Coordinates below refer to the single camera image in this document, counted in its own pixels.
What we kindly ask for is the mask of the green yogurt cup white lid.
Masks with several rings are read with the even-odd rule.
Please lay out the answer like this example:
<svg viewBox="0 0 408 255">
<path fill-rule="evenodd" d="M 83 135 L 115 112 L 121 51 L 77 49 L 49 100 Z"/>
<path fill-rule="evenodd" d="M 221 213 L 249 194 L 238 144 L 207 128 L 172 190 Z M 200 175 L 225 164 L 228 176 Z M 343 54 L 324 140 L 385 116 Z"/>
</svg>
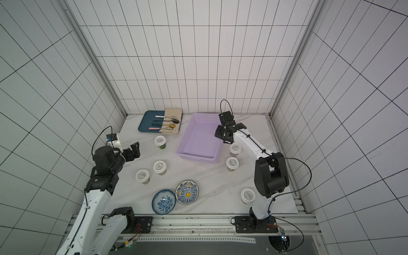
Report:
<svg viewBox="0 0 408 255">
<path fill-rule="evenodd" d="M 154 143 L 159 149 L 166 148 L 166 138 L 164 136 L 157 136 L 154 140 Z"/>
</svg>

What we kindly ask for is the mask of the purple perforated plastic basket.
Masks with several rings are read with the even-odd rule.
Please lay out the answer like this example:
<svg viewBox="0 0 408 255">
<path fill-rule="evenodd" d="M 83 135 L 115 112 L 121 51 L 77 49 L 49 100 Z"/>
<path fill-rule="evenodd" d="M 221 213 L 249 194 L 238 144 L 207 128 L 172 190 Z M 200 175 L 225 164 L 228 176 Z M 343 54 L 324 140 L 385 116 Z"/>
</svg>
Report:
<svg viewBox="0 0 408 255">
<path fill-rule="evenodd" d="M 186 160 L 217 163 L 222 140 L 215 137 L 215 132 L 220 124 L 217 114 L 194 113 L 176 154 Z"/>
</svg>

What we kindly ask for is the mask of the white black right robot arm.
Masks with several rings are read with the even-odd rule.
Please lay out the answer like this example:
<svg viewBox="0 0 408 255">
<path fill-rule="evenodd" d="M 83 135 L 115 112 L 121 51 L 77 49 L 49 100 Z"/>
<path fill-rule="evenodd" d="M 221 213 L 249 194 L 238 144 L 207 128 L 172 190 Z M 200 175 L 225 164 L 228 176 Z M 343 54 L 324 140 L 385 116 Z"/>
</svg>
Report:
<svg viewBox="0 0 408 255">
<path fill-rule="evenodd" d="M 290 180 L 285 157 L 262 146 L 241 123 L 219 125 L 215 137 L 224 143 L 239 145 L 255 160 L 254 184 L 259 196 L 249 211 L 253 227 L 272 222 L 270 207 L 276 198 L 286 195 Z"/>
</svg>

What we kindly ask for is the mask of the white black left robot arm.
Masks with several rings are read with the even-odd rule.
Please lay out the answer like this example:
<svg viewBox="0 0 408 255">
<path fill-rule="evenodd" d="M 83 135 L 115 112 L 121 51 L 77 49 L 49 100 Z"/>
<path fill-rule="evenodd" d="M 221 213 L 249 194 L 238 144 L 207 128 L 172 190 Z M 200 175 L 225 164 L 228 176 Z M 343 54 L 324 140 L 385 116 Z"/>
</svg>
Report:
<svg viewBox="0 0 408 255">
<path fill-rule="evenodd" d="M 125 150 L 111 146 L 96 149 L 92 156 L 95 166 L 84 190 L 83 204 L 58 255 L 107 255 L 122 232 L 135 229 L 137 223 L 132 207 L 116 208 L 106 226 L 95 236 L 119 181 L 119 173 L 126 162 L 140 157 L 139 146 L 136 142 Z"/>
</svg>

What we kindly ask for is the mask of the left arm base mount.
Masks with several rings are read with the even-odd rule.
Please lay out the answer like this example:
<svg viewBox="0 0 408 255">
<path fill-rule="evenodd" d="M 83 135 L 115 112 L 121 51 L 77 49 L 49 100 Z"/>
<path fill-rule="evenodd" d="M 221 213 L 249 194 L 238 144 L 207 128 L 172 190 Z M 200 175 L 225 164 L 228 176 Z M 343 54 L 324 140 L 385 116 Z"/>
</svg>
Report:
<svg viewBox="0 0 408 255">
<path fill-rule="evenodd" d="M 148 234 L 152 227 L 153 217 L 151 216 L 138 216 L 128 217 L 127 226 L 123 231 L 124 234 Z"/>
</svg>

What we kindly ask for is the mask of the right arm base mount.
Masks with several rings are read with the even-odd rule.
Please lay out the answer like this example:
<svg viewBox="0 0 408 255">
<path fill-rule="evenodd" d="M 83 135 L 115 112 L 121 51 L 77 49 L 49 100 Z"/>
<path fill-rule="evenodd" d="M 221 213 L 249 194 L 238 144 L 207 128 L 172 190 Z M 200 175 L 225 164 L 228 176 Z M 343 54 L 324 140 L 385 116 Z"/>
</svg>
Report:
<svg viewBox="0 0 408 255">
<path fill-rule="evenodd" d="M 232 219 L 235 231 L 240 234 L 278 233 L 275 217 L 259 220 L 252 216 L 236 216 Z"/>
</svg>

